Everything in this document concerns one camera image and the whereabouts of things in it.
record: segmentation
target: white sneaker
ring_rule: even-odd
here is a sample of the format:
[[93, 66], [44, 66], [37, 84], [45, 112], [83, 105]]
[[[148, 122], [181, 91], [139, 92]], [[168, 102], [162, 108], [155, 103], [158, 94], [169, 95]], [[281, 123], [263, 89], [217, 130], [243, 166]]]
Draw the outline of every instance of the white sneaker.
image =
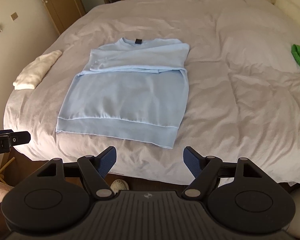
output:
[[116, 194], [119, 192], [119, 190], [129, 190], [129, 185], [123, 179], [116, 179], [114, 182], [112, 182], [110, 188], [114, 194]]

